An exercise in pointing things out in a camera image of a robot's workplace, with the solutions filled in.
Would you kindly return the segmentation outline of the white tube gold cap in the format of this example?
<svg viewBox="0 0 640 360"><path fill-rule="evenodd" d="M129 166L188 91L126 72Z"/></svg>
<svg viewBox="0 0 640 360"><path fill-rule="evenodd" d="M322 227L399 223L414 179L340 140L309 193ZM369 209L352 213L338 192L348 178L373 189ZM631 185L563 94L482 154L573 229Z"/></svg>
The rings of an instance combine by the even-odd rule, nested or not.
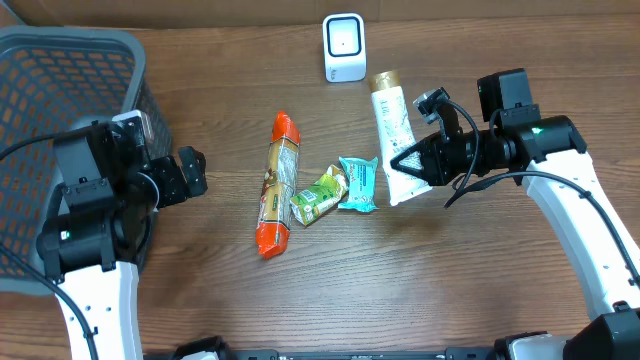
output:
<svg viewBox="0 0 640 360"><path fill-rule="evenodd" d="M416 144L398 73L379 73L371 76L368 81L390 205L396 206L430 191L432 187L425 180L391 167L394 157Z"/></svg>

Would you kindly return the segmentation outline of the mint green tissue pack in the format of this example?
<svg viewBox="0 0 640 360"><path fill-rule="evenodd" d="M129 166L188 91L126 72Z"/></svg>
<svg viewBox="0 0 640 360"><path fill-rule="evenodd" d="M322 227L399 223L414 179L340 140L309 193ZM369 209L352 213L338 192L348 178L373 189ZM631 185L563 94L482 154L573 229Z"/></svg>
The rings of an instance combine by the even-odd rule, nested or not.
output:
<svg viewBox="0 0 640 360"><path fill-rule="evenodd" d="M377 209L374 203L378 158L340 157L339 161L348 179L348 198L338 204L339 209L370 213Z"/></svg>

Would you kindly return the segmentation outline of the orange spaghetti packet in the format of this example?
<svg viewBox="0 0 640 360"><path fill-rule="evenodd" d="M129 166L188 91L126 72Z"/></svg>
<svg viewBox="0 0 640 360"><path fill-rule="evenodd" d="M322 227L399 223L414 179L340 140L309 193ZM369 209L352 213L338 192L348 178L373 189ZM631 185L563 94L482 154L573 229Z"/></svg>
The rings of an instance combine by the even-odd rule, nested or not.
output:
<svg viewBox="0 0 640 360"><path fill-rule="evenodd" d="M300 141L294 121L279 112L272 129L256 227L258 253L265 260L284 253L288 245L290 200L296 192Z"/></svg>

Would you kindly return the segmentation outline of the green drink carton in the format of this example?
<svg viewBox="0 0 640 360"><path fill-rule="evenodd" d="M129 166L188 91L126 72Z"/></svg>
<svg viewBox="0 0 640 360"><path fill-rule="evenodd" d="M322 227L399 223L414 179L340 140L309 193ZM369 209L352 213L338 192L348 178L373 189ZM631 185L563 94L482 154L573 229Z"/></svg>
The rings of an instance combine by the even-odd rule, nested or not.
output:
<svg viewBox="0 0 640 360"><path fill-rule="evenodd" d="M345 173L330 165L316 182L291 198L291 210L301 224L308 226L334 207L347 191Z"/></svg>

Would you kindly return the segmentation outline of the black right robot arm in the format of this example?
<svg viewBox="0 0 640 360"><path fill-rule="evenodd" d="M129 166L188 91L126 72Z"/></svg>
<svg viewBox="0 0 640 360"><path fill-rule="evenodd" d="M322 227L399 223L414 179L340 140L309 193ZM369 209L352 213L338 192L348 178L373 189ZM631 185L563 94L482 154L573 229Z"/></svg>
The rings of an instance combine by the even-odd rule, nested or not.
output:
<svg viewBox="0 0 640 360"><path fill-rule="evenodd" d="M510 120L494 111L484 131L464 134L456 119L390 161L397 172L443 186L452 196L512 179L543 212L581 285L590 323L572 337L528 332L497 340L490 359L636 359L639 356L639 247L597 178L584 139L565 116Z"/></svg>

